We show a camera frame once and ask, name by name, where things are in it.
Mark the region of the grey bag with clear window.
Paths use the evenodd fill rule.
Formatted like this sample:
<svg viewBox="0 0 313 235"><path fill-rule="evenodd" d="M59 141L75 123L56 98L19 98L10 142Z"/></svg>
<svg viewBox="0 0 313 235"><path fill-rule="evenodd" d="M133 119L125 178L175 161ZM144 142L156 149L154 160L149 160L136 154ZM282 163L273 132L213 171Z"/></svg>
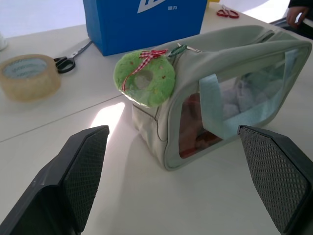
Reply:
<svg viewBox="0 0 313 235"><path fill-rule="evenodd" d="M156 108L133 104L153 156L176 170L233 141L240 125L271 122L312 50L310 41L259 25L223 28L161 45L187 45L171 62L176 85Z"/></svg>

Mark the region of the black handled scissors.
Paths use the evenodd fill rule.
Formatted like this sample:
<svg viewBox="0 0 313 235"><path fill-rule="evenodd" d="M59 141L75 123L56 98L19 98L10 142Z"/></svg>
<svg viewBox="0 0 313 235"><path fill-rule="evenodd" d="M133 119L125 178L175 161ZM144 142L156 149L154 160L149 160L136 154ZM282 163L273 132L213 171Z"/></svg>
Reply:
<svg viewBox="0 0 313 235"><path fill-rule="evenodd" d="M74 58L80 55L82 52L84 52L91 44L92 44L92 41L89 41L83 47L73 52L69 56L62 56L62 57L54 58L54 63L55 63L55 67L57 69L58 74L64 74L73 70L76 67Z"/></svg>

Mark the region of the green plush wreath charm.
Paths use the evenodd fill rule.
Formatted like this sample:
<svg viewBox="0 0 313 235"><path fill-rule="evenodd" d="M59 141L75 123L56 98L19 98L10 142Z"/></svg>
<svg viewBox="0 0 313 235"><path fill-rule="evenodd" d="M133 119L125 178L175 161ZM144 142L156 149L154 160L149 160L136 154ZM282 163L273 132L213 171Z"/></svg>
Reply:
<svg viewBox="0 0 313 235"><path fill-rule="evenodd" d="M167 54L168 49L125 54L114 68L117 89L128 99L148 108L163 104L171 96L176 82Z"/></svg>

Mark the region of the clear packing tape roll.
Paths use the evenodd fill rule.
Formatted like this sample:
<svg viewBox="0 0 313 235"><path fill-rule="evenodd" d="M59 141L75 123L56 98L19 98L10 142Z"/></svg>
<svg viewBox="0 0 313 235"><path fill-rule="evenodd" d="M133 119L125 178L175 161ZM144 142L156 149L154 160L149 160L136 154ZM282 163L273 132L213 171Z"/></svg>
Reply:
<svg viewBox="0 0 313 235"><path fill-rule="evenodd" d="M0 63L0 88L10 100L31 102L53 95L61 86L53 58L27 54Z"/></svg>

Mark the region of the blue cardboard box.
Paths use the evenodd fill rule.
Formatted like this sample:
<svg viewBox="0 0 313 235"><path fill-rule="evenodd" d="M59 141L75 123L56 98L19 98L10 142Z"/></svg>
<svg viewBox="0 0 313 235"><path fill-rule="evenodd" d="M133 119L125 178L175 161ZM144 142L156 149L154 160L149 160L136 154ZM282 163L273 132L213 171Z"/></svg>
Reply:
<svg viewBox="0 0 313 235"><path fill-rule="evenodd" d="M87 33L104 56L200 33L207 0L83 0Z"/></svg>

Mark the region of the red handled scissors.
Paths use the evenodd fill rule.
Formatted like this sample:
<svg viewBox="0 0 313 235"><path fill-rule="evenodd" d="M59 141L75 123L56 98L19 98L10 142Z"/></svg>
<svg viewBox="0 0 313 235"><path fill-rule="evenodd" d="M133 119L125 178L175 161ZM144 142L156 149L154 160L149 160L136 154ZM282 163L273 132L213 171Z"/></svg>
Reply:
<svg viewBox="0 0 313 235"><path fill-rule="evenodd" d="M216 12L216 15L224 18L238 19L240 17L239 13L236 11L222 5L221 9Z"/></svg>

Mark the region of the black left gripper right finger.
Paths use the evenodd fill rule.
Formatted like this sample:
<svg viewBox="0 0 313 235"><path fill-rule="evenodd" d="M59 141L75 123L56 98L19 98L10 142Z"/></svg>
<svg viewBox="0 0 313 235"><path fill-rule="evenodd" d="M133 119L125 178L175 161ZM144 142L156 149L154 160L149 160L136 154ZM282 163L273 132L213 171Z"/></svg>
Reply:
<svg viewBox="0 0 313 235"><path fill-rule="evenodd" d="M253 184L281 235L313 235L313 161L287 136L238 128Z"/></svg>

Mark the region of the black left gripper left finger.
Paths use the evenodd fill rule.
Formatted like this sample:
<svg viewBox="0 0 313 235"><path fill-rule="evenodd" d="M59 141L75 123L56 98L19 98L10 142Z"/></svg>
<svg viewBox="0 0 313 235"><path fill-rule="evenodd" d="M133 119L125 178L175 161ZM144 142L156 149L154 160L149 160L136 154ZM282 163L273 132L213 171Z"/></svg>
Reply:
<svg viewBox="0 0 313 235"><path fill-rule="evenodd" d="M72 135L0 224L0 235L81 235L103 169L107 125Z"/></svg>

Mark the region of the person's bare hand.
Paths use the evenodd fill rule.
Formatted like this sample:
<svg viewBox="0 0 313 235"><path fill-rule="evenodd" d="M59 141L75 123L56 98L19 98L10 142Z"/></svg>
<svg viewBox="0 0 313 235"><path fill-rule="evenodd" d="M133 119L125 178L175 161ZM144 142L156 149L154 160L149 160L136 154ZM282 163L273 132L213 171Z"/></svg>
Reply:
<svg viewBox="0 0 313 235"><path fill-rule="evenodd" d="M289 7L286 22L293 28L297 28L305 19L310 8L305 6Z"/></svg>

